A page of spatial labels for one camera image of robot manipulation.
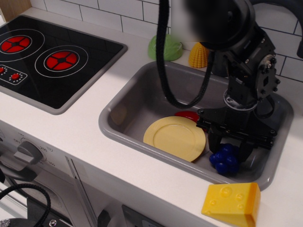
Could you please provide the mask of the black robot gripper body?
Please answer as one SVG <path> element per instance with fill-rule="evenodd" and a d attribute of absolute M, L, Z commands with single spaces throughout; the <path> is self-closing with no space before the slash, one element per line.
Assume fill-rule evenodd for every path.
<path fill-rule="evenodd" d="M 262 147 L 270 149 L 277 135 L 273 129 L 263 123 L 263 120 L 272 116 L 275 111 L 275 102 L 271 96 L 262 100 L 269 104 L 271 110 L 265 114 L 259 114 L 257 107 L 252 109 L 236 110 L 229 106 L 216 109 L 199 109 L 197 126 L 207 130 L 217 129 L 223 133 L 223 137 L 231 137 L 241 142 L 251 141 L 254 148 Z"/>

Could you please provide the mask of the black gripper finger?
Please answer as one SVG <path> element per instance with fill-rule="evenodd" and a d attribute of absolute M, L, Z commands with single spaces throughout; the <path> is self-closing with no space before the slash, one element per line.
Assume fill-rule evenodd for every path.
<path fill-rule="evenodd" d="M 217 129 L 209 129 L 208 131 L 208 143 L 209 149 L 215 154 L 219 151 L 221 146 L 221 140 L 223 133 Z"/>
<path fill-rule="evenodd" d="M 251 155 L 254 149 L 254 143 L 251 141 L 241 142 L 239 147 L 239 153 L 237 155 L 239 162 L 244 162 Z"/>

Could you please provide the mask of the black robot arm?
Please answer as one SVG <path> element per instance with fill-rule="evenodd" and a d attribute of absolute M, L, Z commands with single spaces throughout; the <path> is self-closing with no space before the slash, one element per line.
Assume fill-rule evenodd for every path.
<path fill-rule="evenodd" d="M 229 78 L 225 106 L 199 109 L 197 125 L 207 131 L 213 153 L 223 137 L 239 140 L 237 159 L 243 162 L 257 147 L 270 149 L 277 135 L 277 127 L 265 124 L 275 112 L 272 94 L 279 84 L 274 45 L 247 0 L 187 0 L 185 6 L 195 34 L 210 51 L 209 64 L 220 55 Z"/>

